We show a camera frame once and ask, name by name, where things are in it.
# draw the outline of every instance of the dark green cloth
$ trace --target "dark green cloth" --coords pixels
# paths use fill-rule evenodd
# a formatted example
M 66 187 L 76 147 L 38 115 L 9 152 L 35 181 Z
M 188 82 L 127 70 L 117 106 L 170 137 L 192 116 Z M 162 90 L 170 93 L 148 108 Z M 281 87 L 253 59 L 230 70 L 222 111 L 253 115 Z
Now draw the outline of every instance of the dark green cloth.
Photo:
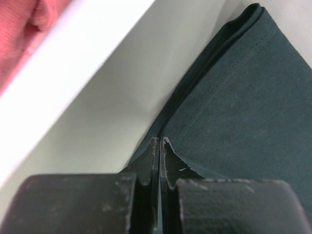
M 260 5 L 219 31 L 151 136 L 204 177 L 288 182 L 311 223 L 312 70 Z

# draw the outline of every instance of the folded cloth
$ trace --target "folded cloth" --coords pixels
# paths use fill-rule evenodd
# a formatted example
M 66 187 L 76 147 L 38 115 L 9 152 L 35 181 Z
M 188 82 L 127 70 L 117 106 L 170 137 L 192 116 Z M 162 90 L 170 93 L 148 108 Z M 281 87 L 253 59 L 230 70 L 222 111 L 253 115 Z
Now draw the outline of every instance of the folded cloth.
M 0 94 L 70 1 L 0 1 Z
M 217 33 L 151 136 L 204 177 L 285 180 L 312 223 L 312 70 L 259 4 Z

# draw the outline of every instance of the white surface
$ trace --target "white surface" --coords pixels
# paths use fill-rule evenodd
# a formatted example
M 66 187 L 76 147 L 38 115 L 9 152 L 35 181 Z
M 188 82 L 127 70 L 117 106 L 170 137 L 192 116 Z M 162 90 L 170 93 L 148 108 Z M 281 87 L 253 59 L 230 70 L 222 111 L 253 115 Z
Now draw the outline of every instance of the white surface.
M 312 65 L 312 2 L 262 0 Z M 156 0 L 0 191 L 0 216 L 35 173 L 117 172 L 202 48 L 251 0 Z
M 0 97 L 0 187 L 154 0 L 73 0 Z

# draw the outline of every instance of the red cloth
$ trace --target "red cloth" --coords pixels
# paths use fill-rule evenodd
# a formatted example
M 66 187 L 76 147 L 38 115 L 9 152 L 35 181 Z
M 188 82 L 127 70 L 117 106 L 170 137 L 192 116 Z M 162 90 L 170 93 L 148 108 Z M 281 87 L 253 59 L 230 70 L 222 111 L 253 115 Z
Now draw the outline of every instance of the red cloth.
M 0 0 L 0 95 L 71 0 Z

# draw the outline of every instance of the white wall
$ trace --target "white wall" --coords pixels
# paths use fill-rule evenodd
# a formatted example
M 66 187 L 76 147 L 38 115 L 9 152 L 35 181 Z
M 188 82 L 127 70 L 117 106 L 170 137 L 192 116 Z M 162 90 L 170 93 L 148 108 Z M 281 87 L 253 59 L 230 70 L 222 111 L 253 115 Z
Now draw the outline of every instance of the white wall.
M 312 3 L 261 2 L 312 64 L 312 29 L 308 26 Z M 156 0 L 3 186 L 0 219 L 16 188 L 28 175 L 122 169 L 203 47 L 249 3 L 250 0 Z

